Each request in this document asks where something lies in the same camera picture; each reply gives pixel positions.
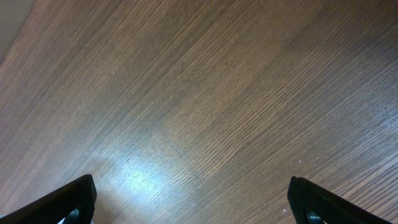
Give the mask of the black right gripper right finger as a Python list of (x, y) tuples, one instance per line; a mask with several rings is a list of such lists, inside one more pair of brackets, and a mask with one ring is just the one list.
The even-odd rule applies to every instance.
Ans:
[(287, 199), (297, 223), (390, 224), (303, 177), (291, 177)]

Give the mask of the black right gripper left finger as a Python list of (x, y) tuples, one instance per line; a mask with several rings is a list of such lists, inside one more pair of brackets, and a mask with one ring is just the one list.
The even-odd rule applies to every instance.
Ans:
[(97, 198), (93, 176), (85, 174), (1, 217), (2, 224), (93, 223)]

